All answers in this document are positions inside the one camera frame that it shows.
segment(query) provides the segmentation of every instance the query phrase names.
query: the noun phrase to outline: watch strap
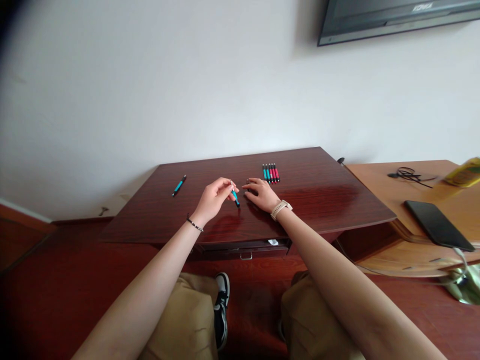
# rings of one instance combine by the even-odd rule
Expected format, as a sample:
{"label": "watch strap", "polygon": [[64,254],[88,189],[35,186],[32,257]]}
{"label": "watch strap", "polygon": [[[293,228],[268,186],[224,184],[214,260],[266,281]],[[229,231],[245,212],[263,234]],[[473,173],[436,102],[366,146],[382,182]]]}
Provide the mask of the watch strap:
{"label": "watch strap", "polygon": [[288,202],[286,202],[285,200],[282,200],[277,206],[275,206],[275,208],[271,212],[270,214],[271,218],[277,221],[277,214],[280,212],[280,210],[282,210],[285,207],[287,207],[290,210],[293,210],[293,207]]}

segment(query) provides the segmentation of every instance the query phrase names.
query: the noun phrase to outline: shoe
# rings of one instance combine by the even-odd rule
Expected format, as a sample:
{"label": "shoe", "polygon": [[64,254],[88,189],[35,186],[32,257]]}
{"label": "shoe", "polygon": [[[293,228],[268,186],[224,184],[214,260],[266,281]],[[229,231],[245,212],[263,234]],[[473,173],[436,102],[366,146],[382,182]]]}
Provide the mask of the shoe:
{"label": "shoe", "polygon": [[280,339],[286,343],[287,341],[285,340],[285,330],[284,330],[284,323],[282,322],[282,319],[278,320],[278,335],[280,335]]}
{"label": "shoe", "polygon": [[216,298],[215,306],[213,307],[213,313],[215,315],[215,340],[216,348],[218,351],[222,350],[227,344],[227,305],[230,298],[230,280],[229,276],[221,272],[215,276],[216,283],[218,284],[218,296]]}

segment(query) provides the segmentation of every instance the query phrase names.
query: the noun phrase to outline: smartphone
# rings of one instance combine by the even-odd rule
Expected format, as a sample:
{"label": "smartphone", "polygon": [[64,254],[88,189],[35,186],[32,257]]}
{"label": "smartphone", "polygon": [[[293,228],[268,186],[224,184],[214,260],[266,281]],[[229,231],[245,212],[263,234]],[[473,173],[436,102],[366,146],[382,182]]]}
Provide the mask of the smartphone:
{"label": "smartphone", "polygon": [[434,244],[468,252],[475,251],[473,245],[434,204],[411,200],[404,204]]}

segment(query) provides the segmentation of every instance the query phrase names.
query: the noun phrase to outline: khaki pants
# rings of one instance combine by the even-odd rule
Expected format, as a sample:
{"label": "khaki pants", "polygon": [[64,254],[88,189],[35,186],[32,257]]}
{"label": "khaki pants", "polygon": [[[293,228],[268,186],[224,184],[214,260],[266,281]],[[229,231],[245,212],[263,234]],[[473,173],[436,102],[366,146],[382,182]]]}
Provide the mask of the khaki pants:
{"label": "khaki pants", "polygon": [[[214,327],[217,294],[215,279],[181,273],[139,359],[218,359]],[[292,360],[364,359],[307,272],[295,274],[291,288],[283,294],[281,318]]]}

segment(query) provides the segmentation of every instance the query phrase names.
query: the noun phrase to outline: black bracelet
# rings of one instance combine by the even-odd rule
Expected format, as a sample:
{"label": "black bracelet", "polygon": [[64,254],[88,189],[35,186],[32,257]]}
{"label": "black bracelet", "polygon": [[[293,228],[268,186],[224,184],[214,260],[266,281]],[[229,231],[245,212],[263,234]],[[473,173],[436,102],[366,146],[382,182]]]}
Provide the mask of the black bracelet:
{"label": "black bracelet", "polygon": [[204,230],[201,227],[198,227],[197,225],[194,224],[194,222],[192,220],[190,220],[190,214],[189,213],[186,214],[186,220],[190,224],[192,224],[196,229],[200,230],[202,233],[204,232]]}

